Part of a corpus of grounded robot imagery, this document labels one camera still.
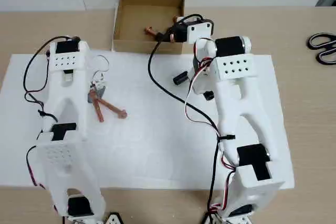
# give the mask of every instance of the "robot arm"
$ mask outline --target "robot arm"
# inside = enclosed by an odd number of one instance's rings
[[[207,22],[188,26],[186,41],[194,44],[193,68],[174,78],[174,82],[180,84],[189,78],[196,94],[203,94],[207,100],[215,99],[219,149],[230,162],[234,175],[228,194],[216,200],[211,210],[231,223],[246,223],[246,217],[269,204],[285,182],[280,168],[283,157],[278,154],[261,98],[254,56],[249,53],[250,40],[244,36],[213,40],[212,26],[213,23]],[[209,62],[208,67],[195,74],[202,62]],[[241,98],[233,95],[236,85]],[[259,143],[238,145],[236,130],[240,116],[255,130]]]
[[[101,222],[106,204],[83,147],[87,139],[89,58],[88,44],[78,37],[50,44],[49,94],[44,110],[54,117],[43,117],[36,147],[55,209],[71,221],[93,224]],[[77,121],[60,124],[55,118],[68,103],[75,108]]]

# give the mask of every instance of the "open cardboard box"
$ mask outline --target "open cardboard box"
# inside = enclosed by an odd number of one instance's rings
[[[164,33],[174,16],[184,15],[184,0],[119,0],[114,26],[113,48],[117,52],[150,54],[156,45],[145,27]],[[161,43],[157,53],[181,54],[182,43]]]

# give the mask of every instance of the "black scissors handle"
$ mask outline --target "black scissors handle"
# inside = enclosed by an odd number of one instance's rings
[[[314,44],[313,41],[316,38],[328,38],[330,41],[323,42],[320,44]],[[334,61],[328,61],[324,60],[323,57],[326,55],[333,54],[336,52],[336,35],[334,34],[329,34],[329,33],[318,33],[312,35],[308,40],[307,40],[307,47],[311,50],[318,50],[324,48],[325,51],[320,52],[319,54],[316,55],[316,60],[323,65],[336,65],[336,60]]]

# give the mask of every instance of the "black wire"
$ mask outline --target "black wire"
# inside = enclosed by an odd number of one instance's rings
[[[36,56],[52,41],[56,40],[56,39],[71,39],[70,37],[68,36],[57,36],[57,37],[54,37],[54,38],[51,38],[50,40],[48,40],[47,42],[45,42],[35,53],[34,55],[31,57],[30,61],[28,62],[27,64],[27,67],[26,67],[26,70],[25,70],[25,73],[23,75],[23,88],[24,90],[26,91],[25,95],[24,95],[24,98],[27,102],[31,102],[31,103],[36,103],[36,104],[39,104],[41,106],[41,110],[38,110],[39,114],[41,116],[50,116],[52,117],[56,122],[58,121],[57,118],[53,115],[53,114],[49,114],[49,113],[46,113],[44,111],[44,103],[42,101],[39,101],[37,100],[31,93],[34,93],[34,92],[40,92],[42,91],[46,85],[47,85],[47,82],[48,82],[48,73],[49,73],[49,58],[47,57],[47,74],[46,74],[46,80],[45,80],[45,83],[44,85],[42,86],[42,88],[40,89],[36,89],[36,90],[28,90],[27,87],[26,87],[26,79],[27,79],[27,74],[28,74],[28,70],[29,70],[29,67],[30,65],[32,64],[32,62],[34,61],[34,59],[36,58]],[[30,96],[30,98],[32,98],[33,100],[29,100],[27,99],[27,95]]]
[[[203,19],[203,17],[200,15],[200,14],[191,14],[191,15],[188,15],[186,17],[184,17],[183,19],[181,19],[179,22],[175,23],[178,24],[178,23],[181,23],[183,21],[185,21],[186,19],[188,18],[191,18],[191,17],[200,17],[201,19]],[[169,92],[167,89],[165,89],[163,86],[161,86],[153,77],[153,74],[152,74],[152,71],[151,71],[151,63],[152,63],[152,59],[153,59],[153,56],[155,54],[155,52],[157,51],[158,47],[160,46],[161,42],[166,38],[166,36],[169,34],[169,32],[171,32],[172,29],[168,29],[167,32],[162,36],[162,38],[157,42],[157,44],[155,45],[154,49],[152,50],[151,52],[151,55],[148,59],[148,74],[149,74],[149,77],[151,78],[151,80],[154,82],[155,85],[157,85],[162,91],[164,91],[166,94],[170,95],[171,97],[175,98],[176,100],[184,103],[185,101],[174,95],[173,93]],[[208,121],[209,123],[212,125],[212,127],[214,127],[215,129],[217,129],[217,126],[216,124],[214,123],[214,121],[206,114],[204,113],[202,110],[198,109],[197,107],[193,106],[192,104],[190,103],[187,103],[186,104],[188,107],[190,107],[191,109],[195,110],[197,113],[201,114],[202,116],[204,116]]]
[[[199,15],[199,14],[191,14],[191,15],[188,15],[188,16],[184,17],[179,22],[175,23],[174,26],[176,24],[179,24],[179,23],[185,21],[188,18],[195,17],[195,16],[199,17],[200,19],[203,19],[203,17],[201,15]],[[153,50],[151,52],[151,55],[150,55],[150,57],[148,59],[148,74],[149,74],[149,77],[151,78],[151,80],[154,82],[154,84],[156,86],[158,86],[162,91],[164,91],[166,94],[170,95],[171,97],[175,98],[176,100],[178,100],[178,101],[180,101],[182,103],[185,103],[185,101],[183,99],[181,99],[180,97],[174,95],[173,93],[171,93],[167,89],[165,89],[163,86],[161,86],[154,79],[154,77],[152,75],[152,72],[151,72],[151,63],[152,63],[153,56],[154,56],[155,52],[157,51],[158,47],[160,46],[161,42],[169,35],[169,33],[174,28],[174,26],[171,27],[170,29],[168,29],[166,31],[166,33],[162,36],[162,38],[157,42],[157,44],[153,48]],[[209,123],[212,125],[212,127],[215,128],[218,131],[218,128],[217,128],[216,124],[214,123],[214,121],[206,113],[204,113],[202,110],[198,109],[197,107],[191,105],[190,103],[187,103],[186,105],[188,107],[190,107],[191,109],[193,109],[194,111],[196,111],[197,113],[199,113],[202,116],[204,116],[209,121]],[[218,144],[219,144],[219,140],[217,140],[216,149],[215,149],[215,155],[214,155],[214,161],[213,161],[213,172],[212,172],[211,186],[210,186],[209,198],[208,198],[208,202],[207,202],[207,210],[208,211],[210,210],[210,203],[211,203],[211,200],[212,200],[212,194],[213,194],[214,184],[215,184],[215,179],[216,179],[216,161],[217,161],[217,156],[218,156]]]
[[[215,185],[215,180],[216,180],[216,168],[217,168],[217,157],[218,157],[218,151],[219,151],[219,147],[218,147],[219,142],[220,142],[220,140],[217,139],[216,149],[215,149],[215,154],[214,154],[213,167],[212,167],[212,178],[211,178],[209,197],[208,197],[208,202],[206,204],[206,208],[207,208],[208,211],[210,211],[210,204],[211,204],[212,194],[214,192],[214,185]]]

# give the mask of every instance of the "white foam board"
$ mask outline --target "white foam board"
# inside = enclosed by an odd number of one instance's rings
[[[128,117],[118,119],[102,108],[104,123],[99,123],[93,106],[88,112],[89,139],[85,142],[88,161],[96,172],[101,187],[209,189],[212,161],[216,145],[214,131],[206,125],[189,122],[184,117],[183,104],[158,89],[147,73],[148,55],[92,51],[105,55],[111,69],[106,75],[108,86],[104,98],[126,109]],[[35,144],[41,129],[38,106],[24,101],[23,72],[31,55],[12,55],[0,92],[0,185],[32,186],[25,155]],[[153,59],[153,75],[173,93],[185,97],[187,83],[173,84],[172,78],[191,67],[192,55],[157,55]],[[290,153],[279,92],[271,56],[256,56],[259,85],[275,136],[283,156],[283,170],[289,179],[283,188],[293,187]],[[39,56],[29,71],[27,85],[37,88],[45,78],[46,62]],[[47,90],[38,96],[46,100]],[[217,122],[214,101],[192,94],[190,102]],[[199,115],[190,111],[196,119]],[[67,110],[61,121],[73,118]],[[257,136],[247,121],[239,122],[237,139],[241,144],[257,142]],[[36,179],[44,181],[36,152],[29,157]],[[227,170],[219,162],[215,188],[223,188]]]

